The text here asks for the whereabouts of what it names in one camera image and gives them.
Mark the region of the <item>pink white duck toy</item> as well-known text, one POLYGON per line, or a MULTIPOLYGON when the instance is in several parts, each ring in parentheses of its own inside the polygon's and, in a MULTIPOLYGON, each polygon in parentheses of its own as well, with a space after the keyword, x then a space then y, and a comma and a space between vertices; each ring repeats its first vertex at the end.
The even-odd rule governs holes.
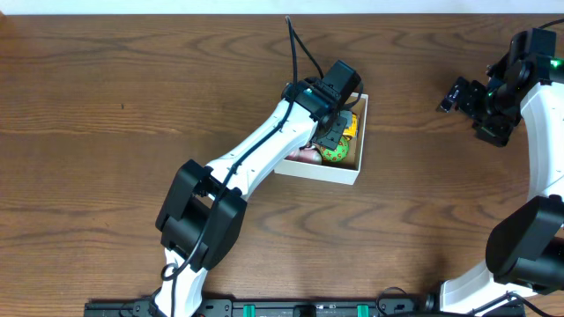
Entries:
POLYGON ((314 145, 292 151, 286 157, 286 160, 297 161, 297 162, 312 164, 312 165, 321 165, 323 162, 321 153, 314 145))

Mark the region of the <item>yellow grey toy truck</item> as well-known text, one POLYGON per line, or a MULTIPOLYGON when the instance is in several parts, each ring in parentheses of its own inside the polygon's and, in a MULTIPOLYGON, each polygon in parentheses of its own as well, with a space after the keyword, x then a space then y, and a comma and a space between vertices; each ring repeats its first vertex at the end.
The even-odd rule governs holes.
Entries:
POLYGON ((340 116, 346 119, 343 136, 348 141, 356 138, 359 130, 359 116, 350 110, 342 111, 340 116))

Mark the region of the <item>green patterned ball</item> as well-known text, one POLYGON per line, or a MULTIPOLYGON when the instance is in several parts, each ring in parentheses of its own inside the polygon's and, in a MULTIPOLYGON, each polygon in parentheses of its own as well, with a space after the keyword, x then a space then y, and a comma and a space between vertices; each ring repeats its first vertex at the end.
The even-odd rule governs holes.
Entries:
POLYGON ((334 150, 326 147, 320 148, 320 153, 323 161, 337 163, 343 161, 349 152, 349 141, 345 136, 342 136, 338 141, 338 145, 334 150))

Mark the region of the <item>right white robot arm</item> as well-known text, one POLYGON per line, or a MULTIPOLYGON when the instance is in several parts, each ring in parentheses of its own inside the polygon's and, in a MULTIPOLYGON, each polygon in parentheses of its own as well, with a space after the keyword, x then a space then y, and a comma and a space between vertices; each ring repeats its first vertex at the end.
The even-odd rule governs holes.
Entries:
POLYGON ((484 315, 513 300, 563 288, 563 84, 537 80, 514 93, 525 122, 530 185, 526 203, 492 230, 482 262, 441 284, 438 313, 484 315))

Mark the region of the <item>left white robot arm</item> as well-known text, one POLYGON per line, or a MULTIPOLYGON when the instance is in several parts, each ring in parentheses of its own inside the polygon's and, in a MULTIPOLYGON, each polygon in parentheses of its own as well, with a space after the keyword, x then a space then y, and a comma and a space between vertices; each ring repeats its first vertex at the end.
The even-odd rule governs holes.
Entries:
POLYGON ((315 140, 335 145, 356 87, 329 77, 289 84, 239 145, 204 166, 191 159, 178 169, 155 222, 166 258, 153 302, 158 316, 191 316, 200 307, 204 280, 238 239, 252 193, 293 151, 315 140))

